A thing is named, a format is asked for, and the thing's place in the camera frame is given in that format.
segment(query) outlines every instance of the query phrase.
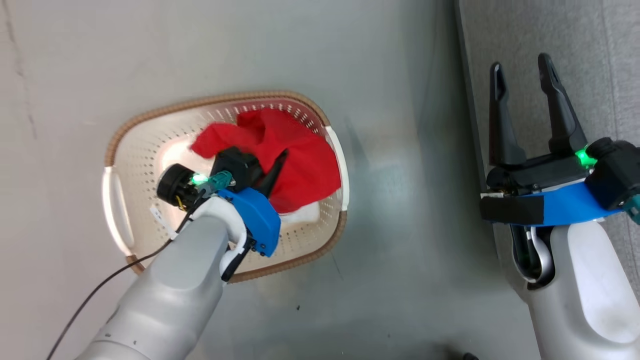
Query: basket handle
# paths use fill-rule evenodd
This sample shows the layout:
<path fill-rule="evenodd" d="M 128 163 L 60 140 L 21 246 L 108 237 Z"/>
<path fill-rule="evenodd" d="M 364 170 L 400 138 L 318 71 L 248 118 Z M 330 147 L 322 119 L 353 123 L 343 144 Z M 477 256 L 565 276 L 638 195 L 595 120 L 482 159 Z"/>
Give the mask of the basket handle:
<path fill-rule="evenodd" d="M 347 207 L 349 206 L 349 172 L 347 171 L 347 161 L 344 159 L 344 152 L 342 151 L 340 140 L 338 140 L 338 135 L 335 134 L 333 128 L 331 126 L 325 126 L 324 130 L 333 144 L 333 152 L 338 161 L 340 187 L 342 188 L 342 210 L 347 211 Z"/>
<path fill-rule="evenodd" d="M 102 208 L 113 241 L 125 256 L 133 255 L 133 235 L 122 195 L 122 185 L 113 167 L 105 167 L 102 173 Z"/>

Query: cloth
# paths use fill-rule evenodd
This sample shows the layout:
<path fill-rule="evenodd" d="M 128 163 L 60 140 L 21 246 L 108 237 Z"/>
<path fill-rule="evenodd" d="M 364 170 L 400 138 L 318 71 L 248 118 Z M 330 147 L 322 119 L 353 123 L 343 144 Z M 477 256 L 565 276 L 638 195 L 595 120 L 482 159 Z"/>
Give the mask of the cloth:
<path fill-rule="evenodd" d="M 257 110 L 242 113 L 237 125 L 213 123 L 191 149 L 203 158 L 235 146 L 253 154 L 267 173 L 288 150 L 269 201 L 278 213 L 290 213 L 324 199 L 340 188 L 340 170 L 331 146 L 288 113 Z"/>

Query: gray floor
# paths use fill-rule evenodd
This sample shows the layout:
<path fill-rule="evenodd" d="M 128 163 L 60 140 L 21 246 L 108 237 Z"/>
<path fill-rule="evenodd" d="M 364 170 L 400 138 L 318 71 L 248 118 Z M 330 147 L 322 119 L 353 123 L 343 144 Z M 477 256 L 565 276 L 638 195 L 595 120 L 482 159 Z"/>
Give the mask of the gray floor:
<path fill-rule="evenodd" d="M 340 137 L 347 229 L 331 255 L 229 286 L 194 357 L 539 359 L 527 308 L 476 213 L 449 1 L 3 5 L 0 133 L 12 150 L 2 188 L 12 207 L 2 216 L 0 281 L 11 291 L 0 300 L 0 348 L 11 358 L 43 358 L 83 296 L 123 263 L 99 194 L 122 122 L 185 99 L 284 88 L 318 103 Z M 133 279 L 89 305 L 58 359 L 77 354 Z"/>

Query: plastic basket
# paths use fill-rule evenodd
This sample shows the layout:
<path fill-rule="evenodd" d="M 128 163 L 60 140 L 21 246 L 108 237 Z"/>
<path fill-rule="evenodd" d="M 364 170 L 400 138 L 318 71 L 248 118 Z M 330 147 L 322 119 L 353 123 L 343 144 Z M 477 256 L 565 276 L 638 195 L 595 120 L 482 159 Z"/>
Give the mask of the plastic basket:
<path fill-rule="evenodd" d="M 189 150 L 195 137 L 211 122 L 235 123 L 245 111 L 272 108 L 290 113 L 331 145 L 340 169 L 342 187 L 319 202 L 320 216 L 312 223 L 283 223 L 276 252 L 262 257 L 250 252 L 232 282 L 245 281 L 294 268 L 326 254 L 336 244 L 347 220 L 349 179 L 340 142 L 322 110 L 292 92 L 250 92 L 209 97 L 134 117 L 111 139 L 105 157 L 102 202 L 111 235 L 127 262 L 158 249 L 167 239 L 164 227 L 152 216 L 156 207 L 176 228 L 184 213 L 159 200 L 157 178 L 174 163 L 208 174 L 213 159 Z M 151 262 L 138 264 L 140 274 Z"/>

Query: basket rim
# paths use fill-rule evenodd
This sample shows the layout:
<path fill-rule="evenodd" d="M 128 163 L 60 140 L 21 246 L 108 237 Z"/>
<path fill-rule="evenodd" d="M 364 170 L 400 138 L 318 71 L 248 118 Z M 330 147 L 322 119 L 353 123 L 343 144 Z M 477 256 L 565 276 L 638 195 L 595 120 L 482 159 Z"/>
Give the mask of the basket rim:
<path fill-rule="evenodd" d="M 142 122 L 149 121 L 157 117 L 168 115 L 178 111 L 199 108 L 201 106 L 219 104 L 221 102 L 242 101 L 242 100 L 252 100 L 252 99 L 268 99 L 268 98 L 285 98 L 285 99 L 298 101 L 304 104 L 305 106 L 307 106 L 308 108 L 310 108 L 312 111 L 314 111 L 318 116 L 318 119 L 320 119 L 320 121 L 322 122 L 324 127 L 331 126 L 331 123 L 329 122 L 328 118 L 326 117 L 322 109 L 316 103 L 311 101 L 311 99 L 297 92 L 292 92 L 287 90 L 273 90 L 273 91 L 258 91 L 258 92 L 239 92 L 239 93 L 233 93 L 233 94 L 204 97 L 201 99 L 180 102 L 178 104 L 165 106 L 155 110 L 150 110 L 136 117 L 133 117 L 126 123 L 122 124 L 116 130 L 115 134 L 111 137 L 111 140 L 109 141 L 109 145 L 107 146 L 107 151 L 104 157 L 104 166 L 112 167 L 114 165 L 116 152 L 118 150 L 118 145 L 120 145 L 122 138 L 129 132 L 129 130 L 131 130 L 138 124 L 141 124 Z M 335 230 L 333 231 L 333 234 L 331 235 L 329 240 L 327 240 L 327 242 L 325 242 L 319 249 L 313 252 L 310 252 L 308 254 L 302 255 L 298 258 L 284 261 L 283 263 L 267 266 L 265 268 L 261 268 L 257 270 L 250 270 L 247 272 L 235 274 L 229 282 L 247 281 L 251 279 L 256 279 L 258 277 L 275 274 L 277 272 L 281 272 L 284 270 L 288 270 L 290 268 L 307 264 L 313 260 L 320 258 L 321 256 L 325 255 L 327 252 L 331 251 L 331 249 L 338 242 L 338 240 L 340 239 L 340 236 L 344 232 L 346 222 L 347 222 L 347 210 L 343 209 L 342 211 L 340 211 L 338 215 L 338 222 L 335 226 Z M 125 259 L 128 264 L 131 264 L 137 261 L 138 257 L 137 255 L 132 254 L 132 255 L 126 256 Z M 131 268 L 138 275 L 142 274 L 142 272 L 145 271 L 145 267 L 141 263 L 135 264 Z"/>
<path fill-rule="evenodd" d="M 116 158 L 116 151 L 118 150 L 118 145 L 122 141 L 122 138 L 133 127 L 145 121 L 149 121 L 163 115 L 176 113 L 178 111 L 199 108 L 201 106 L 219 104 L 221 102 L 252 100 L 252 99 L 268 99 L 270 97 L 286 98 L 286 99 L 292 99 L 292 100 L 301 102 L 316 113 L 316 115 L 318 116 L 318 118 L 320 119 L 320 121 L 323 123 L 325 127 L 331 126 L 329 119 L 327 119 L 322 109 L 316 103 L 311 101 L 311 99 L 297 92 L 286 91 L 286 90 L 275 90 L 275 91 L 258 91 L 258 92 L 239 92 L 234 94 L 204 97 L 201 99 L 180 102 L 178 104 L 169 105 L 169 106 L 165 106 L 155 110 L 147 111 L 146 113 L 142 113 L 132 118 L 131 120 L 127 121 L 126 123 L 122 124 L 116 130 L 115 134 L 111 137 L 111 140 L 109 141 L 109 145 L 107 145 L 107 152 L 104 157 L 104 166 L 106 167 L 113 166 Z"/>

